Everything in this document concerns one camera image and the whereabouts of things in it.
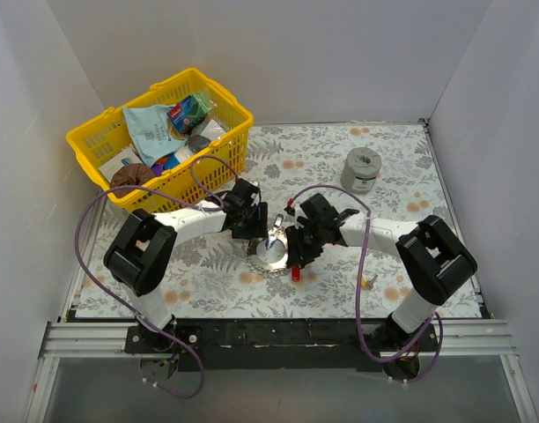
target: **gray wall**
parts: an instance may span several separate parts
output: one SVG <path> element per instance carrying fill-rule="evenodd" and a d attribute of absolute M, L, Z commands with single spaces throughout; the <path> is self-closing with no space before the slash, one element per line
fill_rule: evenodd
<path fill-rule="evenodd" d="M 539 415 L 539 1 L 492 2 L 436 107 L 432 141 Z"/>
<path fill-rule="evenodd" d="M 0 1 L 0 422 L 23 418 L 96 191 L 64 135 L 100 110 L 44 0 Z"/>
<path fill-rule="evenodd" d="M 48 0 L 105 106 L 195 66 L 258 123 L 429 117 L 490 0 Z"/>

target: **gray floor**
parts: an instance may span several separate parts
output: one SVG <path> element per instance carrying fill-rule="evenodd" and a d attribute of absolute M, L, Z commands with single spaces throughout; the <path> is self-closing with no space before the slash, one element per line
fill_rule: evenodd
<path fill-rule="evenodd" d="M 170 383 L 196 386 L 198 374 Z M 516 422 L 499 357 L 442 357 L 404 388 L 350 370 L 213 371 L 184 401 L 141 382 L 138 360 L 61 360 L 47 422 Z"/>

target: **floral tablecloth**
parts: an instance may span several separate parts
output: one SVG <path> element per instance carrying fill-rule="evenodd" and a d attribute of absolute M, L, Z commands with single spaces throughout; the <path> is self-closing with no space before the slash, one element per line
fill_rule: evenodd
<path fill-rule="evenodd" d="M 373 190 L 361 196 L 384 219 L 419 220 L 437 214 L 452 220 L 425 133 L 420 125 L 345 124 L 329 126 L 262 126 L 250 130 L 247 166 L 241 175 L 261 184 L 269 219 L 283 212 L 287 199 L 309 184 L 340 184 L 348 151 L 367 146 L 382 157 Z M 356 208 L 340 192 L 328 191 L 337 210 Z M 126 219 L 107 203 L 90 262 L 91 270 L 114 291 L 124 291 L 103 267 L 103 255 Z M 264 278 L 248 269 L 244 241 L 229 234 L 209 234 L 174 249 L 162 284 L 164 299 L 176 317 L 353 317 L 358 266 L 357 248 L 326 247 L 302 271 Z M 370 250 L 365 261 L 361 310 L 386 317 L 411 289 L 399 259 Z M 470 283 L 441 309 L 447 317 L 480 316 Z M 130 317 L 91 280 L 83 285 L 77 317 Z"/>

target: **laundry basket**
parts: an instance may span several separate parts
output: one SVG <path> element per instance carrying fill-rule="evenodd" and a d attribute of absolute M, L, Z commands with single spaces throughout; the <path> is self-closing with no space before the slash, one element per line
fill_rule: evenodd
<path fill-rule="evenodd" d="M 197 91 L 209 93 L 210 99 L 217 104 L 212 114 L 228 129 L 224 136 L 211 142 L 209 147 L 197 155 L 214 154 L 230 163 L 234 170 L 241 172 L 246 165 L 248 130 L 254 123 L 254 117 L 221 84 L 205 77 L 194 68 L 186 69 L 152 85 L 148 93 L 120 108 L 108 108 L 91 121 L 71 130 L 66 139 L 76 152 L 78 163 L 92 181 L 103 189 L 109 189 L 109 182 L 103 177 L 99 168 L 132 143 L 122 108 L 145 108 L 154 104 L 170 105 Z M 188 203 L 196 203 L 205 197 L 205 192 L 197 187 L 191 178 L 189 172 L 191 160 L 165 171 L 144 186 L 160 190 Z M 194 170 L 209 189 L 217 189 L 233 177 L 230 170 L 216 160 L 201 160 L 196 163 Z M 173 201 L 141 190 L 134 190 L 122 198 L 118 198 L 114 193 L 108 197 L 114 204 L 130 212 L 135 209 L 145 209 L 150 213 L 169 212 L 180 208 L 180 205 Z"/>

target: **yellow basket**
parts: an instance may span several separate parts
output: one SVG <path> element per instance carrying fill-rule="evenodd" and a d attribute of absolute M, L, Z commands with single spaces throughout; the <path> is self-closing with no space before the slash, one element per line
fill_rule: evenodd
<path fill-rule="evenodd" d="M 191 93 L 205 92 L 205 90 L 209 93 L 210 99 L 217 104 L 213 109 L 213 115 L 226 126 L 228 132 L 219 140 L 210 143 L 209 147 L 197 155 L 214 154 L 228 161 L 234 170 L 241 172 L 246 165 L 248 130 L 254 124 L 254 117 L 221 84 L 205 77 L 202 72 L 194 68 L 186 69 L 164 82 L 151 85 L 148 93 L 129 101 L 120 108 L 108 108 L 101 115 L 68 132 L 66 139 L 76 152 L 78 163 L 92 181 L 104 190 L 109 189 L 109 183 L 99 168 L 132 143 L 122 108 L 174 104 Z M 188 203 L 196 203 L 205 197 L 205 192 L 198 188 L 191 178 L 189 172 L 191 160 L 165 171 L 144 186 L 158 189 Z M 217 189 L 233 177 L 224 165 L 213 159 L 196 163 L 194 170 L 209 189 Z M 145 209 L 149 213 L 169 212 L 180 208 L 173 201 L 139 190 L 122 198 L 117 198 L 114 193 L 109 194 L 108 197 L 114 204 L 130 212 L 135 209 Z"/>

